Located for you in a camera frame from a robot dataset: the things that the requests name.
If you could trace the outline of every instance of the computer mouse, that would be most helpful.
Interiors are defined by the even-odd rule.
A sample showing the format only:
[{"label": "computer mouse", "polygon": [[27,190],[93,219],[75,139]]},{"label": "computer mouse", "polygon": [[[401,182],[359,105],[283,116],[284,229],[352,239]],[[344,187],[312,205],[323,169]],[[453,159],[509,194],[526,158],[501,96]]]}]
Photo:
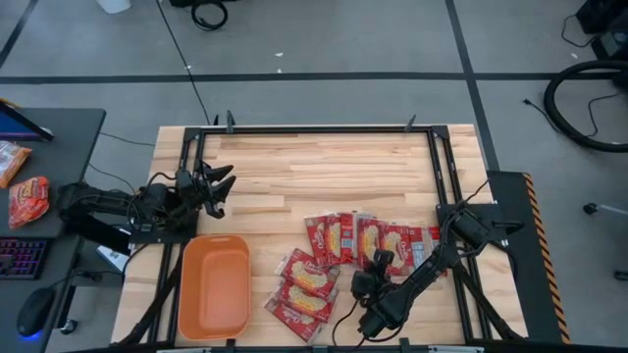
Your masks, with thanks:
[{"label": "computer mouse", "polygon": [[55,299],[55,290],[39,288],[30,294],[18,314],[18,332],[24,337],[38,333],[46,324]]}]

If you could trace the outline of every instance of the black desk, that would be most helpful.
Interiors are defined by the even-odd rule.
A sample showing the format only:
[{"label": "black desk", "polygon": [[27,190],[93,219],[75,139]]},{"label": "black desk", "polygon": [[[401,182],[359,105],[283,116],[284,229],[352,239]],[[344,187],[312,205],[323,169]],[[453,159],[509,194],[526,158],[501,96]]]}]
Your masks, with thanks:
[{"label": "black desk", "polygon": [[[105,118],[101,109],[22,109],[34,123],[48,127],[55,138],[52,142],[20,142],[32,148],[32,153],[12,184],[30,177],[45,176],[50,180],[51,201],[55,190],[63,184],[81,181],[91,157],[98,133]],[[8,227],[8,189],[0,190],[0,231],[12,234]],[[40,220],[25,225],[17,233],[59,234],[45,260],[39,280],[0,280],[0,344],[4,352],[44,352],[57,316],[65,302],[68,282],[56,286],[51,315],[43,331],[29,339],[22,338],[16,329],[17,315],[26,298],[37,288],[50,285],[70,274],[75,265],[82,240],[74,234],[63,234],[61,222],[56,220],[54,208]]]}]

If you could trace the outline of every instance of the rgb keyboard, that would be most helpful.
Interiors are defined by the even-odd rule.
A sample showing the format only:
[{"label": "rgb keyboard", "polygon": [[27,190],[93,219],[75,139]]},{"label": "rgb keyboard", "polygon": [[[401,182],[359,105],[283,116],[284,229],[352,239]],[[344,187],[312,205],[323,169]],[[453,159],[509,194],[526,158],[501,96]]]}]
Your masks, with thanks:
[{"label": "rgb keyboard", "polygon": [[37,279],[48,239],[0,237],[0,279]]}]

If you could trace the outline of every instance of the wooden tabletop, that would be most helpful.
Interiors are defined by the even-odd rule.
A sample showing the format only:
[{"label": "wooden tabletop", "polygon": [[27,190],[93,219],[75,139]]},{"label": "wooden tabletop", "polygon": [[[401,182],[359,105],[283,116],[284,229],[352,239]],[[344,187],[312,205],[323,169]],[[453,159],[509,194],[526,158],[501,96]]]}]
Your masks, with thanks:
[{"label": "wooden tabletop", "polygon": [[[448,127],[461,188],[467,196],[487,178],[482,152],[472,125]],[[151,174],[174,174],[181,155],[183,131],[183,126],[161,127]],[[445,152],[440,142],[438,148],[446,171]],[[274,269],[287,252],[298,247],[311,253],[304,216],[357,210],[410,226],[438,224],[435,206],[439,200],[427,138],[423,134],[210,135],[205,142],[204,157],[205,162],[214,167],[234,165],[237,181],[227,200],[227,215],[222,220],[214,220],[201,212],[198,235],[239,235],[251,254],[251,315],[247,328],[236,338],[237,345],[304,344],[262,307],[279,283]],[[156,181],[168,183],[164,178]],[[452,202],[446,173],[445,185],[447,199]],[[486,186],[472,202],[492,200]],[[150,245],[129,264],[112,341],[127,335],[152,301],[161,257],[162,245]],[[487,247],[477,261],[489,300],[515,331],[527,335],[507,256]],[[340,294],[332,318],[315,344],[332,344],[334,323],[353,303],[349,292],[353,271],[350,266],[341,268]],[[467,299],[474,333],[479,336],[475,304],[468,292]],[[166,338],[170,302],[164,308],[160,339]],[[360,341],[361,335],[356,329],[362,314],[363,310],[356,309],[353,316],[339,326],[339,344],[355,345]],[[399,337],[408,337],[411,344],[463,343],[451,273],[439,278],[415,300]],[[179,334],[177,345],[225,345],[225,340],[190,342]]]}]

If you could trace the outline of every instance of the orange bowl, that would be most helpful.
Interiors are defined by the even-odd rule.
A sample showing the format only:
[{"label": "orange bowl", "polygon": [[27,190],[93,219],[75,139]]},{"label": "orange bowl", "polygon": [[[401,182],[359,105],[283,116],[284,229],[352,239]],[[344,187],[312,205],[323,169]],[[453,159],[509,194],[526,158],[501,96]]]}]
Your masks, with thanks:
[{"label": "orange bowl", "polygon": [[179,331],[189,340],[244,331],[251,311],[249,253],[239,236],[200,236],[183,252]]}]

